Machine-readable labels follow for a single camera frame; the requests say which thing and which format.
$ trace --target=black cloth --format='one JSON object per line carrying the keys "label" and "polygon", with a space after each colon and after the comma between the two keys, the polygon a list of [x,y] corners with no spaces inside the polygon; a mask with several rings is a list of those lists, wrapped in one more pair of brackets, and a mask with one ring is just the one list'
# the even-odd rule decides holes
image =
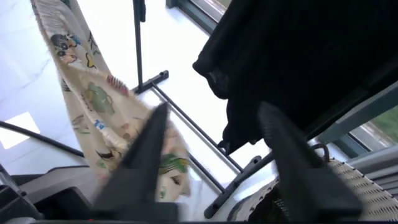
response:
{"label": "black cloth", "polygon": [[222,143],[228,153],[260,140],[256,113],[262,100],[279,107],[310,139],[397,81],[391,62],[398,52],[397,6],[378,0],[233,0],[193,64],[213,93],[228,99]]}

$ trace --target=white tile floor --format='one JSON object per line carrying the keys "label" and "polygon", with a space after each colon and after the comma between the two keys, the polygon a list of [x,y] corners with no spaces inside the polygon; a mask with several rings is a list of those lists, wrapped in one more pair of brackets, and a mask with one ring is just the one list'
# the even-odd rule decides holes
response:
{"label": "white tile floor", "polygon": [[[136,48],[132,1],[79,0],[87,23],[113,72],[129,87],[137,85]],[[164,0],[146,1],[147,22],[142,24],[144,80],[168,70],[170,78],[159,86],[216,142],[227,123],[226,101],[210,91],[205,79],[192,69],[192,63],[208,39],[184,13],[166,9]],[[59,87],[56,69],[30,7],[29,0],[0,1],[0,120],[38,132],[79,149],[70,126]],[[140,96],[148,105],[160,103],[151,91]],[[236,175],[175,114],[171,119],[183,134],[193,156],[214,177],[227,186]],[[241,166],[253,156],[265,156],[269,149],[263,142],[245,145],[232,155]],[[337,148],[331,154],[345,161]],[[34,139],[0,129],[0,163],[10,174],[44,173],[58,166],[86,164]],[[215,192],[194,170],[191,197],[178,201],[187,206],[185,220],[202,220],[204,209],[214,200]],[[271,165],[245,181],[215,215],[225,220],[232,206],[274,178]]]}

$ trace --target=patterned cloth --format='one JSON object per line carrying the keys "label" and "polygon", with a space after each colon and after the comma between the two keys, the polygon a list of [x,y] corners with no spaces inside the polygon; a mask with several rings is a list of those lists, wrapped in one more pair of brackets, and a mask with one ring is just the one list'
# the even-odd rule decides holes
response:
{"label": "patterned cloth", "polygon": [[[80,147],[96,175],[107,179],[150,110],[112,76],[76,0],[31,1]],[[190,193],[188,153],[170,122],[165,135],[156,199],[171,202]]]}

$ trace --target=woven basket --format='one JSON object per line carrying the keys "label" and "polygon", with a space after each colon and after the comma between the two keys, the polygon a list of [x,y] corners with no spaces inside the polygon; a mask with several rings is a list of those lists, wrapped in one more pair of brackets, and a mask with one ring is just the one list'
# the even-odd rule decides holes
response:
{"label": "woven basket", "polygon": [[[360,221],[398,221],[398,201],[389,192],[347,163],[329,159],[327,147],[322,148],[328,165],[364,203]],[[289,221],[289,211],[280,197],[278,183],[276,178],[240,201],[231,211],[228,220],[264,223]]]}

